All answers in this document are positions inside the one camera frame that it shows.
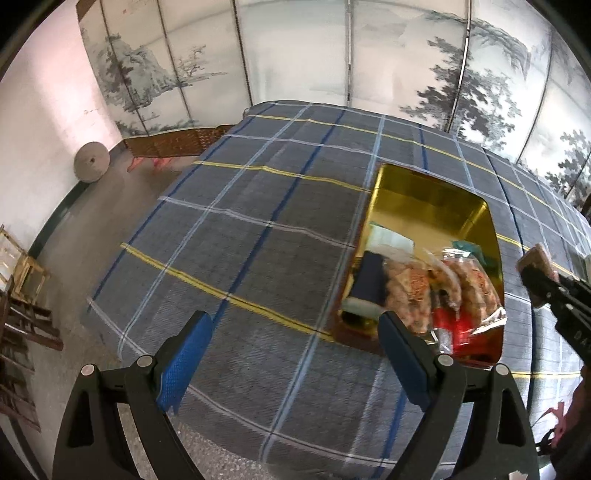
pink object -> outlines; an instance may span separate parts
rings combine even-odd
[[[558,408],[550,407],[542,414],[542,416],[538,420],[543,419],[548,413],[554,414],[554,416],[558,419],[558,423],[556,424],[556,427],[554,427],[554,437],[550,441],[550,445],[553,449],[555,449],[558,445],[558,442],[562,438],[562,435],[564,435],[564,432],[566,432],[566,421],[564,419],[564,402],[559,401]]]
[[[147,157],[134,157],[131,161],[131,165],[127,167],[127,171],[132,171],[135,167],[137,167],[140,163],[142,163]],[[154,163],[154,171],[162,170],[166,165],[174,160],[175,157],[166,157],[166,158],[153,158],[152,162]]]

wooden chair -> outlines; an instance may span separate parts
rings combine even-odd
[[[0,362],[0,413],[21,420],[32,429],[40,432],[35,404],[30,400],[27,383],[6,372]]]
[[[25,283],[37,272],[39,281],[34,292],[26,293],[24,291]],[[17,241],[6,231],[4,225],[0,226],[0,280],[6,285],[8,279],[14,277],[14,288],[12,295],[22,301],[35,303],[39,292],[45,281],[49,278],[49,273],[39,265],[33,258],[27,255],[17,243]]]
[[[51,310],[12,298],[13,287],[14,281],[10,277],[6,291],[0,292],[1,332],[8,332],[13,338],[19,336],[54,350],[62,350],[64,345],[60,331],[51,324]]]

snack package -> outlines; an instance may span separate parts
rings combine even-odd
[[[460,281],[462,309],[472,318],[472,327],[479,329],[498,320],[504,310],[491,279],[478,260],[470,252],[447,249],[443,251],[443,263]]]
[[[439,297],[437,304],[440,307],[449,306],[457,315],[462,306],[462,286],[459,278],[451,268],[435,255],[426,250],[425,252],[429,258],[429,283]]]
[[[558,274],[552,268],[552,259],[542,244],[536,244],[521,257],[516,264],[517,271],[521,273],[525,267],[531,265],[532,267],[541,270],[546,277],[554,281],[558,281]],[[531,306],[539,308],[546,303],[546,299],[538,297],[537,295],[527,290],[530,296]]]
[[[431,298],[426,266],[405,251],[392,251],[384,261],[388,277],[386,310],[398,315],[416,335],[429,331]]]

table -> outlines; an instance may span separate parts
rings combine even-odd
[[[83,323],[125,364],[154,353],[196,309],[216,331],[181,419],[243,457],[378,478],[421,412],[387,360],[340,345],[329,311],[382,162],[482,196],[501,250],[502,362],[534,422],[579,383],[580,361],[534,311],[516,260],[545,243],[561,272],[584,275],[587,222],[519,167],[442,132],[352,108],[285,101],[252,107],[172,185],[122,245]],[[469,409],[444,454],[459,453]],[[534,429],[545,433],[547,424]]]

wicker panel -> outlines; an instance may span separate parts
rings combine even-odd
[[[125,143],[134,157],[185,157],[200,155],[233,125],[215,128],[192,128],[163,132],[150,137],[126,138]]]

